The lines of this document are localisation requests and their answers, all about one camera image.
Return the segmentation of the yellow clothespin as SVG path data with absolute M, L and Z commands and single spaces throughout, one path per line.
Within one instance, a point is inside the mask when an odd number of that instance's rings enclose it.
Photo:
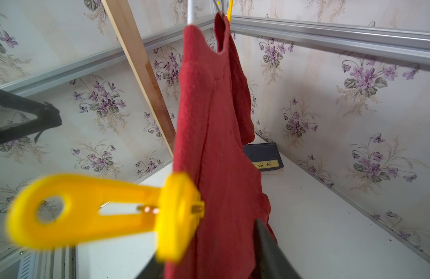
M 234 3 L 234 0 L 217 0 L 217 1 L 215 1 L 216 7 L 220 10 L 220 13 L 224 12 L 224 14 L 227 17 L 229 22 L 231 22 L 231 20 L 232 20 L 233 3 Z
M 163 187 L 77 174 L 34 181 L 13 200 L 6 232 L 19 246 L 53 249 L 155 232 L 156 260 L 182 260 L 204 216 L 190 176 L 173 173 Z

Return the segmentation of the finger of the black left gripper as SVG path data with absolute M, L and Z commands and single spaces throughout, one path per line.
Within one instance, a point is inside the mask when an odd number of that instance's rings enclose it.
M 12 109 L 21 116 L 21 122 L 0 127 L 0 145 L 35 134 L 40 135 L 63 124 L 60 111 L 51 103 L 40 103 L 0 89 L 0 107 Z

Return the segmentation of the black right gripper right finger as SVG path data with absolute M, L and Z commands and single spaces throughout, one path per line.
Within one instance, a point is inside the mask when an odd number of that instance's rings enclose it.
M 301 279 L 260 219 L 254 224 L 254 251 L 256 267 L 253 275 L 257 279 Z

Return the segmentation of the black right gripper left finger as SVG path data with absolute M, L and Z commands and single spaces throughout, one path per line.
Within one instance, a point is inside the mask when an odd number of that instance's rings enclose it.
M 164 263 L 153 256 L 136 279 L 164 279 Z

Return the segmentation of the white hanger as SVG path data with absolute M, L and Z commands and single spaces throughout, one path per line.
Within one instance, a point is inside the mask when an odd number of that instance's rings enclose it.
M 187 25 L 194 24 L 196 20 L 195 1 L 188 0 L 187 4 Z

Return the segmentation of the dark red t-shirt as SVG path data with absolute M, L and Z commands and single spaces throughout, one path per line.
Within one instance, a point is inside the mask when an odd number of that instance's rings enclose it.
M 168 279 L 256 279 L 254 225 L 271 205 L 244 153 L 255 138 L 251 98 L 226 16 L 214 18 L 217 49 L 201 30 L 183 32 L 181 100 L 173 169 L 188 173 L 205 204 L 189 248 Z

